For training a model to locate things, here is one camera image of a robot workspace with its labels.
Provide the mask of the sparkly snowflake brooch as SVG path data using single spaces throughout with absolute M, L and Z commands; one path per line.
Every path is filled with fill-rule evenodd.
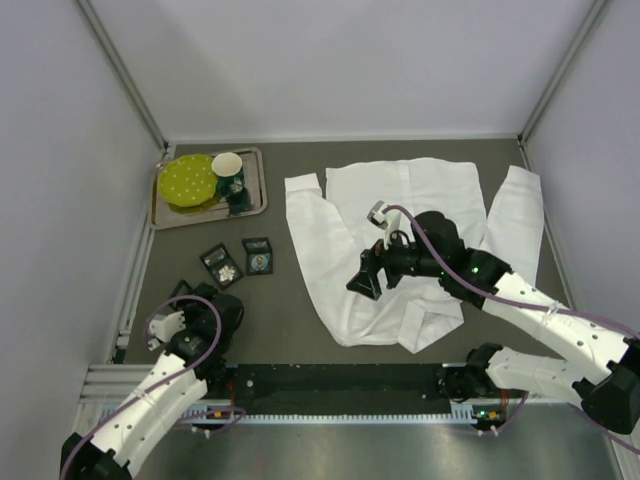
M 218 270 L 218 274 L 221 283 L 228 283 L 234 280 L 236 271 L 233 267 L 225 265 Z

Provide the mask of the white shirt garment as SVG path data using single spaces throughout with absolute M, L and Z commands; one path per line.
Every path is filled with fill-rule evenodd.
M 434 278 L 403 278 L 379 300 L 347 290 L 361 252 L 380 238 L 366 218 L 378 201 L 413 215 L 439 211 L 472 248 L 506 261 L 535 284 L 544 230 L 538 175 L 508 169 L 485 206 L 475 164 L 434 158 L 356 163 L 285 181 L 286 219 L 314 308 L 342 346 L 399 344 L 417 353 L 464 322 Z

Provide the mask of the round clear blue brooch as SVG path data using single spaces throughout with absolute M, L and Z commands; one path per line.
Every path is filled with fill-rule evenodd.
M 270 268 L 270 255 L 266 253 L 252 255 L 250 266 L 253 271 L 267 271 Z

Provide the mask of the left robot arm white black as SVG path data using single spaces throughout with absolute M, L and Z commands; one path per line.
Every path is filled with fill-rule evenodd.
M 149 316 L 145 341 L 162 352 L 125 400 L 61 449 L 62 479 L 132 479 L 155 446 L 209 393 L 226 387 L 225 354 L 243 302 L 211 286 L 174 296 Z

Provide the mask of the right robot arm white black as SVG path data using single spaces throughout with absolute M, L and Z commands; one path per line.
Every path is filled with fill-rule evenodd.
M 466 246 L 455 223 L 438 211 L 412 216 L 399 205 L 379 202 L 368 220 L 384 236 L 361 253 L 349 291 L 379 299 L 380 273 L 390 289 L 405 277 L 435 278 L 453 298 L 508 322 L 558 355 L 552 359 L 485 344 L 466 361 L 474 387 L 552 397 L 609 432 L 634 431 L 639 422 L 637 332 L 552 299 L 507 262 Z

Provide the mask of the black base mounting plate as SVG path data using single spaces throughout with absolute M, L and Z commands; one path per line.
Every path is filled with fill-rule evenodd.
M 393 415 L 451 411 L 453 402 L 504 394 L 441 364 L 240 364 L 205 395 L 250 415 Z

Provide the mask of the silver metal tray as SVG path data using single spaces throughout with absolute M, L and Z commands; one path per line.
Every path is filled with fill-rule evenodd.
M 256 147 L 232 152 L 242 160 L 242 176 L 236 181 L 238 191 L 227 196 L 211 167 L 217 152 L 157 164 L 151 177 L 151 227 L 164 230 L 262 213 L 268 205 L 262 153 Z

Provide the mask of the green polka dot plate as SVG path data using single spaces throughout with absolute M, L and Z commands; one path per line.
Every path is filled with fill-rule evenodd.
M 216 195 L 217 177 L 212 172 L 213 157 L 188 154 L 162 167 L 157 190 L 168 204 L 192 208 L 202 205 Z

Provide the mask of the white cup dark base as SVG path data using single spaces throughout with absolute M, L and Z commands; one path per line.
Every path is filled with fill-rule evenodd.
M 239 194 L 244 189 L 242 158 L 233 152 L 225 152 L 214 157 L 212 172 L 217 177 L 216 192 L 220 197 Z

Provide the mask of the black square frame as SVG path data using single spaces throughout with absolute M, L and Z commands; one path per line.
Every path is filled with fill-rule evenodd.
M 184 279 L 180 279 L 171 292 L 170 297 L 180 297 L 192 293 L 193 287 Z
M 249 276 L 273 273 L 273 250 L 268 237 L 241 240 L 246 252 L 246 274 Z
M 240 267 L 231 257 L 228 249 L 223 243 L 219 243 L 202 253 L 199 256 L 199 260 L 204 265 L 207 272 L 211 275 L 217 287 L 221 290 L 226 290 L 231 285 L 237 283 L 244 277 L 244 274 L 241 271 Z M 231 282 L 221 283 L 219 280 L 218 270 L 225 265 L 233 267 L 236 271 L 236 276 Z

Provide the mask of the black square frame left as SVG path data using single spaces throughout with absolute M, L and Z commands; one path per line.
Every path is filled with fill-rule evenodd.
M 244 274 L 241 271 L 240 267 L 231 257 L 228 249 L 223 243 L 219 243 L 202 253 L 199 256 L 199 260 L 204 265 L 207 272 L 211 275 L 217 287 L 221 290 L 226 290 L 231 285 L 237 283 L 244 277 Z M 231 282 L 221 283 L 219 280 L 218 270 L 225 265 L 233 267 L 236 271 L 236 276 Z

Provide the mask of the black square frame right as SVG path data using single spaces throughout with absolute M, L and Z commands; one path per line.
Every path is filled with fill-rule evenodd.
M 273 273 L 273 250 L 268 237 L 241 240 L 246 252 L 246 274 L 249 276 Z

